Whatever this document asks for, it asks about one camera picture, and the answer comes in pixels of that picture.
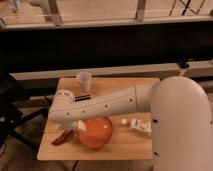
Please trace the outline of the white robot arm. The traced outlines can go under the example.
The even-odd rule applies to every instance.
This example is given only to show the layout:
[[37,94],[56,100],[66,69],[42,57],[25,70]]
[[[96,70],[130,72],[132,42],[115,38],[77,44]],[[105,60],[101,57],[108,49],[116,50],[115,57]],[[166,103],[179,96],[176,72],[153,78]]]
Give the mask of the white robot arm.
[[152,118],[153,171],[213,171],[213,112],[194,80],[172,76],[157,83],[76,102],[59,90],[48,118],[72,128],[78,120],[149,112]]

